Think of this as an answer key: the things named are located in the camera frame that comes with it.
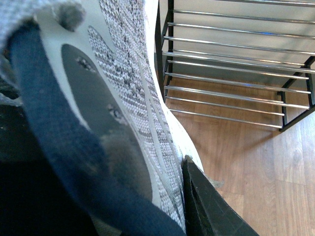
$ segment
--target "metal rod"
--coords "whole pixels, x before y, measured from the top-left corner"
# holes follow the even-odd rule
[[[174,27],[185,27],[185,28],[193,28],[193,29],[202,29],[202,30],[217,30],[223,32],[232,32],[232,33],[249,33],[249,34],[258,34],[265,36],[276,36],[276,37],[286,37],[286,38],[298,38],[298,39],[315,39],[315,36],[310,35],[299,35],[299,34],[286,34],[286,33],[277,33],[277,32],[262,32],[262,31],[253,31],[253,30],[245,30],[245,29],[230,29],[230,28],[217,28],[211,26],[198,26],[198,25],[189,25],[189,24],[179,24],[168,22],[169,26]]]
[[[269,115],[284,116],[283,113],[266,112],[266,111],[249,109],[249,108],[244,108],[244,107],[235,107],[235,106],[210,103],[210,102],[201,102],[201,101],[195,101],[195,100],[189,100],[189,99],[183,99],[183,98],[177,98],[177,97],[169,97],[169,96],[166,96],[165,98],[173,99],[173,100],[179,100],[179,101],[185,101],[185,102],[193,102],[193,103],[198,103],[198,104],[217,106],[217,107],[225,107],[225,108],[231,108],[231,109],[237,109],[237,110],[243,110],[243,111],[249,111],[249,112],[257,112],[257,113],[264,113],[264,114],[269,114]]]
[[[305,21],[305,20],[295,20],[295,19],[265,18],[265,17],[253,17],[253,16],[236,16],[236,15],[226,15],[226,14],[218,14],[218,13],[210,13],[210,12],[198,12],[198,11],[185,11],[185,10],[174,10],[174,13],[202,15],[202,16],[214,16],[214,17],[224,17],[224,18],[235,18],[235,19],[245,19],[245,20],[256,20],[256,21],[271,21],[271,22],[281,22],[281,23],[315,25],[315,21]]]
[[[285,1],[285,0],[220,0],[220,1],[236,1],[245,3],[259,3],[270,5],[284,5],[284,6],[303,6],[303,7],[315,7],[315,2],[312,1]]]
[[[241,95],[235,95],[235,94],[229,94],[229,93],[212,92],[212,91],[205,91],[205,90],[199,90],[199,89],[193,89],[193,88],[184,88],[184,87],[177,87],[177,86],[165,86],[164,88],[169,89],[169,90],[186,91],[186,92],[193,92],[193,93],[199,93],[199,94],[205,94],[205,95],[211,95],[211,96],[234,98],[234,99],[245,100],[245,101],[249,101],[249,102],[259,102],[259,103],[265,103],[265,104],[272,104],[272,105],[276,105],[276,106],[286,106],[286,107],[294,107],[294,108],[300,108],[300,109],[309,109],[308,106],[286,104],[286,103],[283,103],[282,101],[247,97],[247,96],[241,96]]]
[[[183,79],[191,79],[191,80],[206,81],[206,82],[225,84],[225,85],[249,87],[252,89],[265,89],[265,90],[271,90],[271,91],[286,91],[286,92],[297,92],[297,93],[311,94],[310,91],[302,91],[302,90],[295,90],[295,89],[288,89],[288,88],[279,88],[279,87],[265,86],[265,85],[255,85],[255,84],[242,83],[242,82],[237,82],[237,81],[220,80],[220,79],[206,78],[206,77],[200,77],[200,76],[191,76],[191,75],[183,75],[183,74],[177,74],[177,73],[167,73],[167,72],[165,74],[173,76],[173,77],[183,78]]]
[[[198,63],[191,63],[191,62],[184,62],[184,61],[177,61],[177,60],[169,60],[168,62],[174,63],[174,64],[208,67],[208,68],[213,68],[213,69],[223,69],[223,70],[255,73],[255,74],[260,74],[260,75],[269,75],[269,76],[282,77],[282,78],[294,78],[296,80],[307,80],[308,79],[307,77],[303,77],[303,76],[283,75],[283,74],[278,74],[278,73],[269,73],[269,72],[265,72],[265,71],[247,70],[247,69],[239,69],[239,68],[216,66],[216,65],[205,65],[205,64],[198,64]]]
[[[268,127],[277,128],[277,129],[281,129],[282,128],[282,126],[279,126],[279,125],[264,124],[264,123],[252,122],[252,121],[247,121],[247,120],[242,120],[242,119],[232,119],[232,118],[227,118],[227,117],[218,117],[218,116],[213,116],[213,115],[206,115],[206,114],[201,114],[201,113],[186,112],[186,111],[173,110],[173,109],[170,109],[170,110],[173,111],[173,112],[179,112],[179,113],[185,113],[185,114],[191,114],[191,115],[197,115],[197,116],[203,116],[203,117],[209,117],[209,118],[224,119],[224,120],[236,121],[236,122],[247,123],[247,124],[256,124],[256,125],[268,126]]]
[[[192,54],[200,54],[200,55],[215,56],[215,57],[222,57],[222,58],[233,58],[233,59],[241,59],[241,60],[252,60],[252,61],[267,62],[267,63],[277,63],[277,64],[304,66],[303,63],[295,63],[295,62],[288,62],[288,61],[276,61],[276,60],[266,60],[266,59],[256,59],[256,58],[249,58],[249,57],[242,57],[242,56],[223,55],[223,54],[212,54],[212,53],[189,51],[189,50],[181,50],[181,49],[173,49],[173,52],[192,53]]]
[[[175,38],[175,37],[169,37],[169,36],[165,36],[164,38],[166,40],[170,40],[170,41],[179,41],[179,42],[187,42],[187,43],[202,43],[202,44],[215,45],[215,46],[243,48],[243,49],[268,51],[268,52],[275,52],[275,53],[290,53],[290,54],[300,54],[300,55],[315,56],[315,53],[313,53],[313,52],[297,51],[297,50],[292,50],[292,49],[246,46],[246,45],[240,45],[240,44],[218,43],[218,42],[211,42],[211,41],[205,41],[205,40],[196,40],[196,39],[187,39],[187,38]]]
[[[266,65],[266,64],[258,64],[258,63],[253,63],[253,62],[243,62],[243,61],[235,61],[235,60],[225,60],[225,59],[216,59],[216,58],[201,57],[201,56],[194,56],[194,55],[186,55],[186,54],[181,54],[181,53],[163,52],[163,55],[171,56],[171,57],[178,57],[178,58],[190,58],[190,59],[198,59],[198,60],[216,61],[216,62],[236,64],[236,65],[255,66],[255,67],[261,67],[261,68],[267,68],[267,69],[278,69],[278,70],[294,71],[294,72],[302,72],[302,73],[315,73],[315,70],[306,69],[306,68],[293,68],[293,67],[280,66],[280,65]]]

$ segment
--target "laminate flooring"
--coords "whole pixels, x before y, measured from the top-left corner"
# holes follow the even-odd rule
[[[171,85],[279,100],[274,91],[173,78]],[[168,96],[281,112],[273,105],[172,91]],[[305,95],[288,102],[304,104]],[[281,117],[166,100],[171,109],[281,124]],[[293,116],[302,112],[289,109]],[[218,191],[261,236],[315,236],[315,113],[287,131],[174,112],[200,155],[205,173],[224,181]]]

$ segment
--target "black rack leg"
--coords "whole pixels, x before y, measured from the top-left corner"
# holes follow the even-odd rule
[[[161,41],[161,21],[159,12],[159,3],[157,7],[157,22],[156,22],[156,32],[155,32],[155,43],[156,43],[156,53],[157,53],[157,75],[158,75],[158,86],[164,97],[164,74],[163,74],[163,57],[162,57],[162,41]]]
[[[171,12],[170,15],[170,22],[174,22],[174,0],[168,0],[168,10]],[[174,27],[169,26],[168,27],[168,36],[173,37],[174,36]],[[172,53],[174,49],[174,42],[169,40],[168,41],[168,52]],[[173,73],[173,64],[168,65],[168,72]],[[172,76],[168,76],[168,80],[171,81],[173,79]]]
[[[286,100],[285,100],[285,92],[280,92],[281,94],[281,101],[286,103]],[[282,113],[284,114],[284,116],[282,117],[282,126],[286,126],[287,124],[287,115],[286,115],[286,107],[283,107],[282,106]]]

